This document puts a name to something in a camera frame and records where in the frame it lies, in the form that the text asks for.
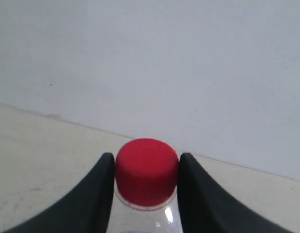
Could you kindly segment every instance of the clear plastic bottle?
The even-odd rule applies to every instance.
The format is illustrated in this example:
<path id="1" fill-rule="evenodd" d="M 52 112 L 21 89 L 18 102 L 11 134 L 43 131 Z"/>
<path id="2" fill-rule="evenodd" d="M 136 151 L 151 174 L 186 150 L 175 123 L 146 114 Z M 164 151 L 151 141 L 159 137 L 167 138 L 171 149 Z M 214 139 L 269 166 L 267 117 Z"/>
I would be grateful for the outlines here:
<path id="1" fill-rule="evenodd" d="M 125 144 L 116 158 L 107 233 L 182 233 L 178 163 L 175 151 L 164 142 L 142 138 Z"/>

